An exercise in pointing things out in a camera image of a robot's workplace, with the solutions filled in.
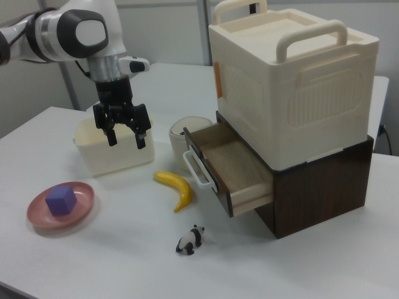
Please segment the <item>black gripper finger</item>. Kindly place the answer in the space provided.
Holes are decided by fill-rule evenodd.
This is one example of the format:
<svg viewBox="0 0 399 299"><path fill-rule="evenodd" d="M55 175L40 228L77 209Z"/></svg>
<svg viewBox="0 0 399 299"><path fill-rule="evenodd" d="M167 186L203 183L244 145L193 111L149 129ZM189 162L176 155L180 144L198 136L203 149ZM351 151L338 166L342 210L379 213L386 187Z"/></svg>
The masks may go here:
<svg viewBox="0 0 399 299"><path fill-rule="evenodd" d="M150 118L144 104L133 105L125 103L123 105L125 124L134 132L137 148L139 150L146 147L145 137L147 130L151 128Z"/></svg>
<svg viewBox="0 0 399 299"><path fill-rule="evenodd" d="M115 123L111 116L106 113L104 105L102 103L94 105L93 112L96 127L103 131L108 139L108 145L115 146L117 144L117 137L113 129Z"/></svg>

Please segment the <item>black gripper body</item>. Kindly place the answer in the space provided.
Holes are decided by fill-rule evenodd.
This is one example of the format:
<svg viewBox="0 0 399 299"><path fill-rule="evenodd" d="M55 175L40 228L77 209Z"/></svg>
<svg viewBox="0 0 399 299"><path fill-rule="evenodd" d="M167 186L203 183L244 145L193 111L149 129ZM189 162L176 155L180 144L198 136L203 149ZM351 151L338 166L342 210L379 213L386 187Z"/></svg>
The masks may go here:
<svg viewBox="0 0 399 299"><path fill-rule="evenodd" d="M112 81L95 82L99 104L94 105L94 110L108 112L108 106L111 112L127 113L132 104L132 88L128 77L120 77Z"/></svg>

